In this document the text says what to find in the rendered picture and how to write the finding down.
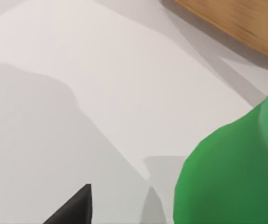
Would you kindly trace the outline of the wooden cupboard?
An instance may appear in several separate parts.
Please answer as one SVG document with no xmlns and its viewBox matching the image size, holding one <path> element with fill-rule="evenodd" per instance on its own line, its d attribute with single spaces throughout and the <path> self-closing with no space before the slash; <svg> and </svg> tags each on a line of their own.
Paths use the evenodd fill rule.
<svg viewBox="0 0 268 224">
<path fill-rule="evenodd" d="M 229 46 L 239 42 L 268 57 L 268 0 L 160 0 L 196 29 Z"/>
</svg>

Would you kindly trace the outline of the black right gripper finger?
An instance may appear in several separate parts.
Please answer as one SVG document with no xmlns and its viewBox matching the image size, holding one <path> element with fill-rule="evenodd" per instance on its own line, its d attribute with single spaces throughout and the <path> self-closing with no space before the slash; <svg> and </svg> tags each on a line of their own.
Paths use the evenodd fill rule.
<svg viewBox="0 0 268 224">
<path fill-rule="evenodd" d="M 92 224 L 92 186 L 84 185 L 43 224 Z"/>
</svg>

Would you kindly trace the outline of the green bottle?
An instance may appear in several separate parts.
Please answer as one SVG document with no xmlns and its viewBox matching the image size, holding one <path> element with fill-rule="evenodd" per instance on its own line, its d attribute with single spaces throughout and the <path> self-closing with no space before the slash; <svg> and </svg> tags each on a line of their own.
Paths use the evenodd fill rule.
<svg viewBox="0 0 268 224">
<path fill-rule="evenodd" d="M 183 164 L 174 224 L 268 224 L 268 95 L 204 138 Z"/>
</svg>

